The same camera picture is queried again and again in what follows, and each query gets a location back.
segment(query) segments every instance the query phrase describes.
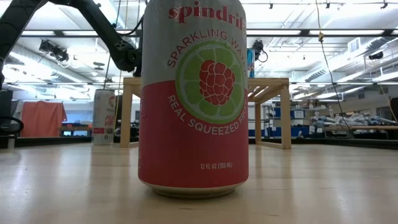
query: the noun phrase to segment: spindrift logo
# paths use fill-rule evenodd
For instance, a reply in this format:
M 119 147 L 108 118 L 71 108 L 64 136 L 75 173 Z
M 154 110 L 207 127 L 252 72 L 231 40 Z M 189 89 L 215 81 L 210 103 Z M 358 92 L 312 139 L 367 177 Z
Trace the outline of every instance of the spindrift logo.
M 229 22 L 234 24 L 237 28 L 244 31 L 245 21 L 242 15 L 230 14 L 228 7 L 223 6 L 222 9 L 216 10 L 212 7 L 201 7 L 199 1 L 195 1 L 196 6 L 174 7 L 169 10 L 169 19 L 178 19 L 179 24 L 186 23 L 185 19 L 188 17 L 205 17 L 211 19 L 218 19 L 219 21 Z

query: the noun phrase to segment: white can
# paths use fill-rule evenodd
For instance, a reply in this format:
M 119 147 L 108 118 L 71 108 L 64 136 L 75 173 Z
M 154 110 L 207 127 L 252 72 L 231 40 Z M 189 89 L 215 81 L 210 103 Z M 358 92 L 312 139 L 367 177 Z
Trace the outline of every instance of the white can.
M 95 91 L 92 137 L 93 145 L 108 146 L 113 143 L 114 106 L 114 91 Z

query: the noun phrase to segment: sparkling water can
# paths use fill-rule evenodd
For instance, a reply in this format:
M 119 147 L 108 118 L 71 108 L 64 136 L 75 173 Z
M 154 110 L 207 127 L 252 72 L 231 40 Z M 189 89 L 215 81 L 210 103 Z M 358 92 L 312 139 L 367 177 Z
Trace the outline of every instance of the sparkling water can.
M 248 178 L 246 16 L 239 0 L 151 0 L 144 17 L 140 180 L 183 198 Z

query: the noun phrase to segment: orange curtain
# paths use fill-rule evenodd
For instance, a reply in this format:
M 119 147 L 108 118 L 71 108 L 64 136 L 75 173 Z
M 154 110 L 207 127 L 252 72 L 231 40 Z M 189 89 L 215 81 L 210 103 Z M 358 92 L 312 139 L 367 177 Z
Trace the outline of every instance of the orange curtain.
M 25 128 L 21 137 L 59 137 L 62 121 L 66 120 L 63 103 L 26 102 L 22 109 Z

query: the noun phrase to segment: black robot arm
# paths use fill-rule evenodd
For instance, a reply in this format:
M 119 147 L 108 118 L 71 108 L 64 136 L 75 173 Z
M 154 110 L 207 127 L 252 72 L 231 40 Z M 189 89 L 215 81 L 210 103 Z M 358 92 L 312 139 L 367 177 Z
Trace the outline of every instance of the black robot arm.
M 106 44 L 120 70 L 131 72 L 141 66 L 140 50 L 123 40 L 93 0 L 13 0 L 0 18 L 0 90 L 4 82 L 2 69 L 6 58 L 35 11 L 47 2 L 78 9 Z

